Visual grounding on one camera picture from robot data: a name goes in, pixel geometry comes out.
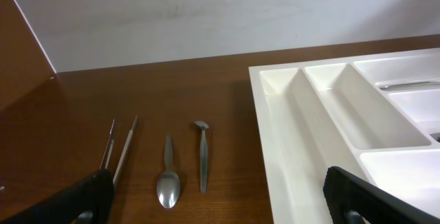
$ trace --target black plastic part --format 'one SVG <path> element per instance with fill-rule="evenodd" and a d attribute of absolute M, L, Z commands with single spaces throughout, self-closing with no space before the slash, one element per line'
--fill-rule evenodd
<path fill-rule="evenodd" d="M 330 167 L 324 196 L 335 224 L 418 223 L 440 224 L 429 215 L 337 166 Z"/>
<path fill-rule="evenodd" d="M 101 169 L 1 224 L 69 224 L 77 219 L 77 223 L 105 224 L 114 196 L 111 173 Z"/>

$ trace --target cutlery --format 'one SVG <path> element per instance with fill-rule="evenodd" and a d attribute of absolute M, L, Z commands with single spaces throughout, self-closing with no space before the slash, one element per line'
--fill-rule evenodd
<path fill-rule="evenodd" d="M 425 80 L 425 81 L 419 81 L 419 82 L 409 82 L 409 83 L 401 83 L 401 84 L 393 84 L 393 85 L 382 85 L 378 86 L 383 91 L 396 91 L 400 88 L 404 87 L 410 87 L 410 86 L 435 86 L 440 85 L 440 80 Z"/>
<path fill-rule="evenodd" d="M 440 132 L 438 133 L 432 133 L 431 137 L 434 138 L 434 140 L 440 142 Z"/>
<path fill-rule="evenodd" d="M 101 165 L 100 165 L 99 169 L 102 169 L 102 168 L 107 169 L 109 166 L 111 151 L 113 150 L 113 144 L 115 143 L 115 129 L 114 128 L 115 128 L 115 120 L 113 120 L 113 123 L 111 124 L 109 141 L 107 142 L 107 145 L 105 147 L 104 155 L 102 156 Z M 107 155 L 107 162 L 105 163 L 105 166 L 104 166 L 105 155 Z"/>
<path fill-rule="evenodd" d="M 164 160 L 165 172 L 163 172 L 159 180 L 157 180 L 156 192 L 160 204 L 162 204 L 164 208 L 172 208 L 179 199 L 180 180 L 179 176 L 171 169 L 173 166 L 173 147 L 169 134 L 166 135 Z"/>
<path fill-rule="evenodd" d="M 113 177 L 113 185 L 115 185 L 118 182 L 121 170 L 122 170 L 122 166 L 124 165 L 125 162 L 125 158 L 127 155 L 127 151 L 129 149 L 130 143 L 131 143 L 131 138 L 133 137 L 133 133 L 135 132 L 136 128 L 138 127 L 138 117 L 135 117 L 135 121 L 133 122 L 133 126 L 131 127 L 131 130 L 129 131 L 129 135 L 127 135 L 126 140 L 125 140 L 125 145 L 124 145 L 124 149 L 122 150 L 122 154 L 121 157 L 119 158 L 119 162 L 118 162 L 118 167 L 116 168 L 116 172 L 115 172 L 115 176 Z"/>
<path fill-rule="evenodd" d="M 200 141 L 200 191 L 206 192 L 206 182 L 208 180 L 208 145 L 206 143 L 206 130 L 209 126 L 203 121 L 194 122 L 201 129 Z"/>

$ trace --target wooden surface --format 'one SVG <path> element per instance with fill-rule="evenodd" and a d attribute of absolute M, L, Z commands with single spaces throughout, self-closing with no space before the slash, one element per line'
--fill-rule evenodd
<path fill-rule="evenodd" d="M 0 110 L 53 75 L 14 0 L 0 0 Z"/>
<path fill-rule="evenodd" d="M 248 67 L 438 47 L 440 36 L 261 52 L 58 74 L 0 115 L 0 219 L 97 169 L 116 118 L 116 168 L 140 118 L 112 223 L 271 223 Z M 210 125 L 207 193 L 199 191 L 200 132 Z M 166 134 L 181 197 L 157 200 Z"/>

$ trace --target spoon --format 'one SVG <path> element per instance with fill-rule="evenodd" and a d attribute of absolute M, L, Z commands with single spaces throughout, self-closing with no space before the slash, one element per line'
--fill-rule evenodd
<path fill-rule="evenodd" d="M 201 129 L 200 141 L 200 191 L 206 192 L 206 182 L 208 180 L 208 145 L 206 143 L 206 131 L 209 129 L 208 124 L 203 121 L 194 122 Z"/>
<path fill-rule="evenodd" d="M 173 147 L 171 146 L 171 136 L 166 135 L 165 143 L 165 172 L 157 180 L 157 197 L 164 208 L 172 208 L 176 204 L 180 195 L 179 176 L 171 170 L 173 165 Z"/>

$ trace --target white cutlery tray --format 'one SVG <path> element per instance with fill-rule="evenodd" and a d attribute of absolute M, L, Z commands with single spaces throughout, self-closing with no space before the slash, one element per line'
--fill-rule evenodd
<path fill-rule="evenodd" d="M 275 223 L 332 223 L 339 166 L 440 218 L 440 49 L 250 68 Z"/>

